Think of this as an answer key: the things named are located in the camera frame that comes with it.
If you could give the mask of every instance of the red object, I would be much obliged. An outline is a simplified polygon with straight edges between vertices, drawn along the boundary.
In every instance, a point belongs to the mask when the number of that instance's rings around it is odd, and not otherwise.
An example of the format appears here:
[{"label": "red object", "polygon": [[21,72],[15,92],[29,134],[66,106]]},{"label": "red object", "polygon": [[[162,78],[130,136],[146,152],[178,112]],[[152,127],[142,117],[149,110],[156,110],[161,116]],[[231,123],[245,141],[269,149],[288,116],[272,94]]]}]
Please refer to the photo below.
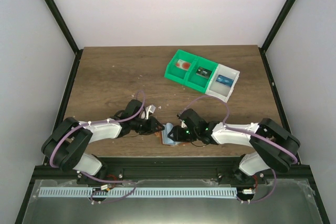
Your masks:
[{"label": "red object", "polygon": [[182,68],[184,68],[184,69],[189,69],[189,67],[190,67],[190,63],[189,62],[184,62],[183,64],[182,64]]},{"label": "red object", "polygon": [[257,176],[256,176],[256,175],[253,175],[252,177],[253,177],[254,180],[256,181],[256,183],[255,183],[255,185],[254,185],[254,188],[255,188],[255,190],[256,190],[256,192],[257,192],[258,179],[257,179]]},{"label": "red object", "polygon": [[118,180],[117,177],[115,177],[115,176],[112,175],[112,174],[108,174],[106,177],[107,177],[107,178],[113,178],[113,180]]}]

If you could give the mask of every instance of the white cable clip strip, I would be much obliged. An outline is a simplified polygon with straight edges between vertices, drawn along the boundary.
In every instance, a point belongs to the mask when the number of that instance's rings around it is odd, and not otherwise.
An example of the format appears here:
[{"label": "white cable clip strip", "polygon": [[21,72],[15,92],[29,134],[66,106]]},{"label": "white cable clip strip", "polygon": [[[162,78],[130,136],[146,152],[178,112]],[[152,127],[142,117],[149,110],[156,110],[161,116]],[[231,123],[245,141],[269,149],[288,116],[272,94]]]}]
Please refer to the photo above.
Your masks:
[{"label": "white cable clip strip", "polygon": [[[93,197],[119,198],[129,193],[131,187],[116,187],[108,192],[96,193]],[[92,195],[88,187],[41,187],[39,197],[87,198]],[[128,198],[220,198],[236,199],[237,188],[166,188],[139,187]]]}]

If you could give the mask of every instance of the white wall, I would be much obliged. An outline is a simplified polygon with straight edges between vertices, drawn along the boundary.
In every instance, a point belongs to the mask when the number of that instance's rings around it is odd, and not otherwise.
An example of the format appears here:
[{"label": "white wall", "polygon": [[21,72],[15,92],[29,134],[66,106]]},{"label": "white wall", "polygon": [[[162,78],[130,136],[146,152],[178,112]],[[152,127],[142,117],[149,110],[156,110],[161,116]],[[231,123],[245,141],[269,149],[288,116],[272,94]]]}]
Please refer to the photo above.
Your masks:
[{"label": "white wall", "polygon": [[55,0],[84,46],[261,46],[285,0]]},{"label": "white wall", "polygon": [[74,54],[43,0],[0,0],[1,223],[14,223]]},{"label": "white wall", "polygon": [[297,0],[267,52],[300,156],[336,223],[336,0]]}]

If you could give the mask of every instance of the black metal frame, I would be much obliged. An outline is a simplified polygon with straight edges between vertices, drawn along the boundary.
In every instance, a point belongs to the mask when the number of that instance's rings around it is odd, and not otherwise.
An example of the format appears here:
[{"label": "black metal frame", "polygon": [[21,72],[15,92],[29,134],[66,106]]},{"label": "black metal frame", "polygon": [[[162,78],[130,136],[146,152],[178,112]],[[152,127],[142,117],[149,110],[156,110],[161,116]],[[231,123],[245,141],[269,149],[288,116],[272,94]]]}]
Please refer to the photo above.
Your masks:
[{"label": "black metal frame", "polygon": [[[219,179],[219,172],[223,169],[232,169],[239,162],[239,157],[105,157],[101,158],[109,167],[122,171],[123,179],[214,179],[219,184],[226,184]],[[270,170],[264,171],[264,178],[272,179]],[[309,165],[292,165],[287,173],[277,173],[280,179],[307,179],[310,187],[315,191],[315,201],[324,224],[329,224],[319,191]],[[62,172],[50,166],[36,166],[29,182],[27,193],[16,219],[17,224],[22,223],[30,196],[37,179],[79,179],[77,173]]]},{"label": "black metal frame", "polygon": [[[65,111],[68,105],[69,97],[71,94],[72,86],[76,77],[77,69],[79,67],[80,58],[83,50],[79,50],[77,44],[72,37],[60,11],[58,10],[54,0],[45,0],[51,13],[53,14],[56,22],[62,30],[65,38],[69,42],[70,47],[74,51],[75,59],[72,65],[71,73],[68,79],[68,83],[64,92],[64,96],[58,111],[57,119],[54,129],[62,122]],[[293,6],[295,0],[286,0],[281,12],[279,13],[271,31],[269,32],[263,46],[259,48],[262,62],[265,67],[267,78],[270,83],[270,87],[274,96],[274,100],[280,115],[280,119],[283,127],[290,132],[290,127],[285,115],[285,111],[282,107],[279,93],[277,91],[271,70],[268,65],[266,51],[269,48],[271,42],[275,38],[278,30],[284,22],[287,14]],[[116,169],[123,171],[124,179],[212,179],[217,178],[218,171],[223,167],[232,166],[237,162],[239,157],[199,157],[199,158],[102,158],[109,167],[115,167]],[[264,172],[265,178],[272,178],[270,171]],[[319,191],[316,187],[315,180],[311,169],[307,165],[293,165],[290,171],[286,174],[277,174],[278,178],[297,178],[307,179],[311,188],[315,191],[315,200],[318,205],[320,215],[323,223],[330,223],[327,213],[325,211],[323,202],[321,200]],[[24,218],[26,208],[32,193],[32,189],[37,179],[77,179],[77,173],[75,171],[64,173],[59,169],[53,169],[50,166],[36,166],[28,185],[27,193],[24,197],[23,204],[19,211],[18,217],[15,223],[21,223]]]}]

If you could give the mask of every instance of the blue object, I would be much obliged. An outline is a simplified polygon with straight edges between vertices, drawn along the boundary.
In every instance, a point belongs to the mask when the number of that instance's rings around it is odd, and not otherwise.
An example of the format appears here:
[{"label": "blue object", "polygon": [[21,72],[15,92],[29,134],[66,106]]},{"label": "blue object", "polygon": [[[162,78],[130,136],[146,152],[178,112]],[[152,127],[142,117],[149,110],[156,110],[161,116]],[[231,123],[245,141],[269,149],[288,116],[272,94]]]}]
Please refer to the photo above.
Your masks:
[{"label": "blue object", "polygon": [[221,74],[218,75],[216,81],[219,82],[219,83],[221,83],[221,84],[224,84],[225,86],[228,86],[230,88],[233,85],[233,79],[230,79],[230,78],[227,78],[225,76],[222,76]]}]

